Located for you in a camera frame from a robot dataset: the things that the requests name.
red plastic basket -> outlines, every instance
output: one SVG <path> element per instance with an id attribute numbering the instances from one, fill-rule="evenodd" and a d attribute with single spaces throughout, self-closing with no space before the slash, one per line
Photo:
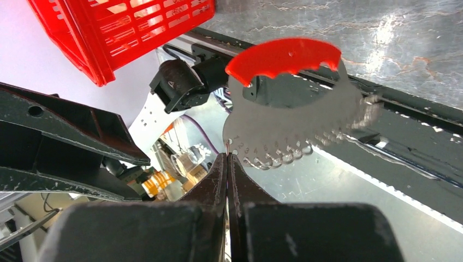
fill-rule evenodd
<path id="1" fill-rule="evenodd" d="M 214 15 L 214 0 L 28 1 L 50 39 L 98 86 Z M 125 10 L 114 14 L 108 10 L 114 7 Z"/>

metal table surface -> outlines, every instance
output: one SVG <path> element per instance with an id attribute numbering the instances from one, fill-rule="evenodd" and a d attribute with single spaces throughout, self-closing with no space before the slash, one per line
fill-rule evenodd
<path id="1" fill-rule="evenodd" d="M 459 0 L 217 0 L 201 27 L 257 44 L 304 36 L 337 45 L 351 75 L 463 110 Z"/>
<path id="2" fill-rule="evenodd" d="M 227 114 L 215 99 L 210 98 L 205 105 L 186 114 L 202 126 L 219 152 L 225 152 L 222 128 Z M 207 145 L 195 126 L 184 124 L 190 145 Z M 245 170 L 283 203 L 356 202 L 377 206 L 391 224 L 406 261 L 462 261 L 461 224 L 324 151 L 317 150 L 274 170 Z"/>

purple cable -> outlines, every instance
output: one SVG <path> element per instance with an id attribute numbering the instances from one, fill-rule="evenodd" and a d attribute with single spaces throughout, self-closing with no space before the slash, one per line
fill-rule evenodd
<path id="1" fill-rule="evenodd" d="M 191 122 L 191 124 L 195 125 L 199 131 L 201 132 L 201 135 L 203 135 L 204 139 L 206 139 L 206 142 L 207 144 L 209 145 L 209 147 L 211 147 L 211 150 L 215 153 L 215 154 L 219 154 L 218 150 L 216 149 L 216 147 L 212 144 L 211 140 L 209 139 L 209 137 L 207 136 L 206 132 L 204 131 L 204 129 L 199 125 L 198 122 L 196 122 L 196 120 L 193 118 L 193 117 L 190 117 L 190 116 L 187 116 L 187 115 L 181 115 L 180 116 L 181 119 L 186 119 L 188 121 Z"/>

